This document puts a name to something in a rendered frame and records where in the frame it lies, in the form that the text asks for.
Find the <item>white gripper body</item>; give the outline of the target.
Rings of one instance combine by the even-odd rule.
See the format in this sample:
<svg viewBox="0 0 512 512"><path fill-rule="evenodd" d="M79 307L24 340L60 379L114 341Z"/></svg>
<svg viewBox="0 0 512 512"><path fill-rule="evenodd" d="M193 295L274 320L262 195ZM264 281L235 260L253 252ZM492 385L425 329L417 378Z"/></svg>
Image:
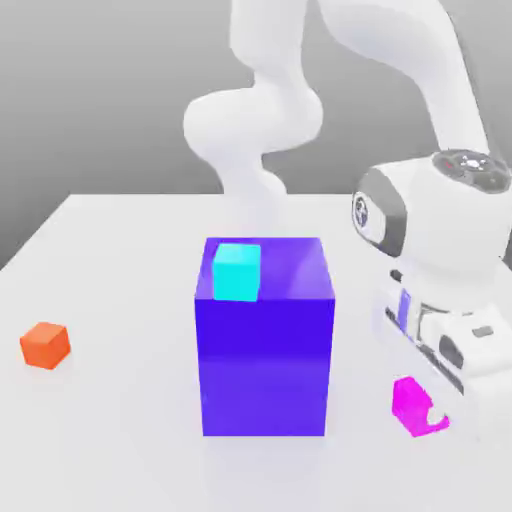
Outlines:
<svg viewBox="0 0 512 512"><path fill-rule="evenodd" d="M380 288L373 302L373 334L391 366L411 377L449 417L472 412L461 340L469 336L470 311L445 311L410 297L402 288Z"/></svg>

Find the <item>small magenta cube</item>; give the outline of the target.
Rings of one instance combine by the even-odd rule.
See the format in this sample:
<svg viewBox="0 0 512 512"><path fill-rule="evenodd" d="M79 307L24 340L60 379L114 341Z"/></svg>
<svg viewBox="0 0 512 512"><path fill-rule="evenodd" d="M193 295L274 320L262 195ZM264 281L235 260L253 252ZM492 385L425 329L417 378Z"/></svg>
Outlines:
<svg viewBox="0 0 512 512"><path fill-rule="evenodd" d="M422 437L448 429L447 415L430 423L428 415L433 401L425 389L413 378L403 377L394 381L391 412L412 437Z"/></svg>

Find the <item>small cyan cube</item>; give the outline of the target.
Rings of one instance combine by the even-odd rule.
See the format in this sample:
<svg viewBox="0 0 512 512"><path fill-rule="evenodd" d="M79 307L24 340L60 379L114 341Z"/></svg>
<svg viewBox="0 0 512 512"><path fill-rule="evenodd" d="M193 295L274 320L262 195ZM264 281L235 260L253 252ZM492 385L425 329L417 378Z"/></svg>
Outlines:
<svg viewBox="0 0 512 512"><path fill-rule="evenodd" d="M212 263L215 300L256 302L261 282L261 247L220 243Z"/></svg>

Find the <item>small orange cube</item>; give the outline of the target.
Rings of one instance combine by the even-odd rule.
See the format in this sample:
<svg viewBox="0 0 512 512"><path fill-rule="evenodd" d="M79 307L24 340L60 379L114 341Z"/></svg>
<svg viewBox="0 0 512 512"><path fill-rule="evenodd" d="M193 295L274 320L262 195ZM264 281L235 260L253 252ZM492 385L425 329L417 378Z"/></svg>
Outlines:
<svg viewBox="0 0 512 512"><path fill-rule="evenodd" d="M67 328L39 322L20 338L24 361L29 366L52 370L71 353Z"/></svg>

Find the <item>large blue box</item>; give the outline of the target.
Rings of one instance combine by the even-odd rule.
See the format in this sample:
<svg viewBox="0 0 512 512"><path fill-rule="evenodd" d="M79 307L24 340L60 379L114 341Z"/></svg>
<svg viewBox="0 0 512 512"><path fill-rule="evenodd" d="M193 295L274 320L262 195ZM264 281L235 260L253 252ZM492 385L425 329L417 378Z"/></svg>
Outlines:
<svg viewBox="0 0 512 512"><path fill-rule="evenodd" d="M335 292L317 238L244 238L261 248L251 302L214 297L213 262L226 238L205 241L195 302L206 436L325 433Z"/></svg>

